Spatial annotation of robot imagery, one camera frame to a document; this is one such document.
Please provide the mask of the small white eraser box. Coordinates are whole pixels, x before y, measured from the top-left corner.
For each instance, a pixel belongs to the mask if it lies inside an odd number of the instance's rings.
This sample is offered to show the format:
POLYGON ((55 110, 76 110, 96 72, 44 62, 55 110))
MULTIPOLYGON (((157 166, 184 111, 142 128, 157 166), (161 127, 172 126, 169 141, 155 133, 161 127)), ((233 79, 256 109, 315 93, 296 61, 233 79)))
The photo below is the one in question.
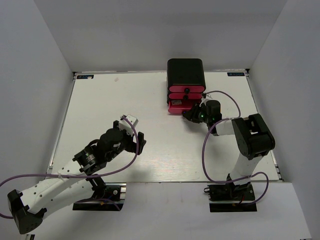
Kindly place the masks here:
POLYGON ((181 104, 182 104, 182 101, 181 101, 181 100, 172 100, 172 101, 171 101, 171 104, 172 104, 173 106, 178 106, 178 105, 181 105, 181 104))

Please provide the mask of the pink top drawer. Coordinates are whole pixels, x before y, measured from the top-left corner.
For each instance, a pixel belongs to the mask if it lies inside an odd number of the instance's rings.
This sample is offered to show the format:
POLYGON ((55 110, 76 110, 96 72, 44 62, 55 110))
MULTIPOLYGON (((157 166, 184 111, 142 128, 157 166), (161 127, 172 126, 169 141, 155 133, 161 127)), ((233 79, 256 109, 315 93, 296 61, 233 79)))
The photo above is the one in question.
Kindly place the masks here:
POLYGON ((203 93, 205 89, 203 85, 172 85, 168 91, 171 93, 203 93))

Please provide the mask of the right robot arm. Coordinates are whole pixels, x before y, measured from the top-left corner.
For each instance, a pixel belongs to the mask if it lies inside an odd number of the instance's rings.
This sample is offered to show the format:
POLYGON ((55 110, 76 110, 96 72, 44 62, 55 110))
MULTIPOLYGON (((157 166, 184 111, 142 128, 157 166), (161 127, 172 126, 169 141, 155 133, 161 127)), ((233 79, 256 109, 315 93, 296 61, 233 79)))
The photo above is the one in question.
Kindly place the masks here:
POLYGON ((239 156, 232 171, 227 175, 226 195, 236 200, 244 193, 244 187, 259 161, 275 148, 275 139, 259 113, 242 118, 223 118, 221 104, 217 100, 196 103, 182 116, 193 123, 205 123, 208 133, 214 136, 235 137, 239 156))

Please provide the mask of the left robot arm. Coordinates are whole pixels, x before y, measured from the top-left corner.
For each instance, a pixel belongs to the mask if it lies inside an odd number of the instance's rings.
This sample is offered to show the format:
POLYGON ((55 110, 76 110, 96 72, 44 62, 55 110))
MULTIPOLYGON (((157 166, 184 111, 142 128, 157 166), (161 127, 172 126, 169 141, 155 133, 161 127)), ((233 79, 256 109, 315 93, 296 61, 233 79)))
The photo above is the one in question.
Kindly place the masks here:
POLYGON ((106 167, 121 152, 140 155, 146 144, 144 134, 122 126, 119 121, 92 140, 71 161, 57 171, 57 178, 47 178, 36 185, 8 193, 8 206, 13 220, 21 235, 27 234, 55 211, 78 201, 105 202, 119 201, 119 195, 113 195, 119 187, 105 184, 95 173, 106 167))

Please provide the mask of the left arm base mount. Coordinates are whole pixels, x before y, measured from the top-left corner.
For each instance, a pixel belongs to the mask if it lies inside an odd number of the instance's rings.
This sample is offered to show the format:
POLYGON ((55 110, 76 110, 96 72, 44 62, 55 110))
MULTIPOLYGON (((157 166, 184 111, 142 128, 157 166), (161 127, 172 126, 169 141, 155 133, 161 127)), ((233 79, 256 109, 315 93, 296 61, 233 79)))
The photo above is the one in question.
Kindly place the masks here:
POLYGON ((119 212, 122 210, 126 198, 126 183, 106 183, 102 194, 75 202, 73 211, 89 212, 119 212))

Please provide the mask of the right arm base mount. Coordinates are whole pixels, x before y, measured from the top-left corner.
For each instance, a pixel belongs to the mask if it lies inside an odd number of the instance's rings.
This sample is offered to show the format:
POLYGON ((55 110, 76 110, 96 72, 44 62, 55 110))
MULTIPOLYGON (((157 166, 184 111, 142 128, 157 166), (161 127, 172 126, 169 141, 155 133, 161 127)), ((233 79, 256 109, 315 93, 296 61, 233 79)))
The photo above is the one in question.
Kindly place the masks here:
POLYGON ((208 194, 211 213, 256 212, 257 205, 252 184, 232 189, 231 184, 210 184, 203 189, 208 194))

